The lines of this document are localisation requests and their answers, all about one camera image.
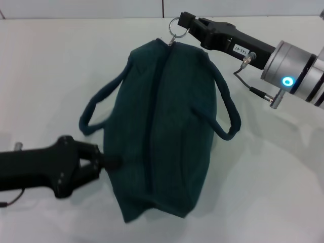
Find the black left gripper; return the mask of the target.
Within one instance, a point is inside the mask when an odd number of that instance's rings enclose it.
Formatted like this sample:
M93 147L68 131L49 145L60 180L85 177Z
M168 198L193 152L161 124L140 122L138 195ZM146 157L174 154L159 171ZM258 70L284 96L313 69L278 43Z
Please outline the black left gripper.
M99 178L101 169L117 170L120 156L104 155L97 144L60 137L49 147L1 153L1 191L47 187L56 198Z

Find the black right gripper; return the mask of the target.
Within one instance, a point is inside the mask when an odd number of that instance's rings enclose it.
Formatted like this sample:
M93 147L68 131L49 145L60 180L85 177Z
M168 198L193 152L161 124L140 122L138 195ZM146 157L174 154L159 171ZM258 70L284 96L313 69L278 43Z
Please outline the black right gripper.
M251 65L260 70L264 69L275 50L275 47L242 33L233 24L197 19L189 12L180 14L178 25L189 30L200 41L200 46L207 50L220 51L239 60L254 52L256 59L251 61Z

